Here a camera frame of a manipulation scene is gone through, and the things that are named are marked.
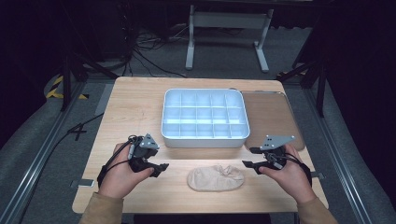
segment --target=white plastic tray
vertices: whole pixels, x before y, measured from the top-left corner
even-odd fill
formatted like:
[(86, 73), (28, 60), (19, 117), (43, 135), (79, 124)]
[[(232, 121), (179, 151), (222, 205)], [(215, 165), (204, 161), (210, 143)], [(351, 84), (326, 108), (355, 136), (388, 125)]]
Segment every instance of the white plastic tray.
[(168, 147), (241, 147), (250, 134), (240, 91), (171, 89), (161, 132)]

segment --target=crumpled cloth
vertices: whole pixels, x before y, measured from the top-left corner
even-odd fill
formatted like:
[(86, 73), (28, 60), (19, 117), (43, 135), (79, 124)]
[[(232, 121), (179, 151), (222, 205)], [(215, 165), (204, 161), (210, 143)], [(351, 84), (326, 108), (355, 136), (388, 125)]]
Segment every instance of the crumpled cloth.
[(221, 165), (198, 167), (187, 176), (190, 188), (197, 191), (233, 190), (239, 188), (244, 180), (242, 172), (230, 165), (225, 169)]

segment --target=metal frame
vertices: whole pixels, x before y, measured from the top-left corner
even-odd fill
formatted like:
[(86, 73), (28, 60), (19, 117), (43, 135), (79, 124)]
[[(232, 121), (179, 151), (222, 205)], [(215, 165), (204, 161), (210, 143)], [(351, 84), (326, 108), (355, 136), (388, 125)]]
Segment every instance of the metal frame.
[(40, 174), (44, 169), (45, 161), (50, 157), (52, 148), (55, 144), (55, 141), (57, 140), (58, 133), (64, 125), (66, 117), (71, 111), (75, 101), (81, 95), (84, 86), (85, 83), (83, 82), (79, 82), (75, 85), (70, 105), (56, 118), (47, 138), (45, 139), (41, 148), (38, 150), (35, 159), (33, 160), (29, 169), (26, 171), (20, 185), (9, 201), (6, 209), (3, 211), (2, 216), (0, 216), (0, 224), (14, 223), (16, 218), (20, 215), (22, 208), (27, 206), (25, 202), (28, 200), (31, 194), (34, 193), (34, 185), (38, 182)]
[(269, 9), (267, 14), (245, 14), (245, 13), (222, 13), (222, 12), (199, 12), (194, 6), (190, 6), (189, 21), (189, 46), (187, 48), (186, 69), (191, 70), (194, 59), (194, 27), (223, 27), (242, 29), (261, 29), (260, 40), (255, 41), (254, 49), (260, 62), (260, 67), (264, 73), (269, 71), (265, 60), (262, 46), (268, 33), (274, 10)]
[(325, 119), (318, 113), (316, 109), (316, 99), (313, 92), (309, 89), (305, 89), (303, 91), (305, 98), (308, 100), (310, 109), (315, 115), (314, 117), (323, 133), (323, 136), (327, 143), (327, 147), (330, 149), (329, 154), (332, 160), (332, 164), (334, 165), (334, 169), (337, 172), (341, 184), (344, 187), (344, 191), (346, 192), (346, 196), (349, 200), (353, 212), (355, 213), (355, 217), (357, 218), (359, 223), (373, 223), (363, 204), (363, 201), (361, 200), (361, 196), (358, 193), (353, 176), (350, 173), (349, 168), (347, 167), (347, 164), (344, 161), (343, 157), (340, 155), (338, 147), (332, 138), (332, 133), (329, 130)]

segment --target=person's right hand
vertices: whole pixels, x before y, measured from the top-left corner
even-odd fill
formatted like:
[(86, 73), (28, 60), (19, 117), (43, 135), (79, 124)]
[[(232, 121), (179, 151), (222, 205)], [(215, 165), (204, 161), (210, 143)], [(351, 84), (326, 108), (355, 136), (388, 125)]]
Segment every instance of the person's right hand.
[[(286, 152), (301, 161), (300, 155), (292, 145), (285, 145)], [(260, 167), (259, 171), (273, 178), (297, 203), (306, 203), (317, 198), (299, 164), (287, 161), (282, 170)]]
[[(116, 152), (121, 146), (122, 143), (117, 144), (116, 148), (114, 148), (114, 152)], [(110, 163), (109, 167), (119, 162), (128, 161), (128, 149), (130, 146), (131, 144), (126, 146), (116, 159)], [(135, 173), (129, 166), (128, 162), (116, 165), (107, 172), (103, 179), (102, 186), (99, 188), (98, 194), (111, 198), (124, 198), (134, 189), (134, 187), (136, 187), (137, 184), (147, 179), (153, 171), (153, 168), (148, 168)]]

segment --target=forearm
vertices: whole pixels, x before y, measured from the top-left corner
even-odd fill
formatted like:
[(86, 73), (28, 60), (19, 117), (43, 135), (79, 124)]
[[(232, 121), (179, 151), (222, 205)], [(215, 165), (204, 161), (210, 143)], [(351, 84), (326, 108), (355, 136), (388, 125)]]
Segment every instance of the forearm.
[(298, 214), (302, 224), (333, 224), (337, 223), (332, 213), (319, 198), (307, 203), (297, 204)]
[(82, 215), (80, 224), (121, 223), (123, 199), (94, 193)]

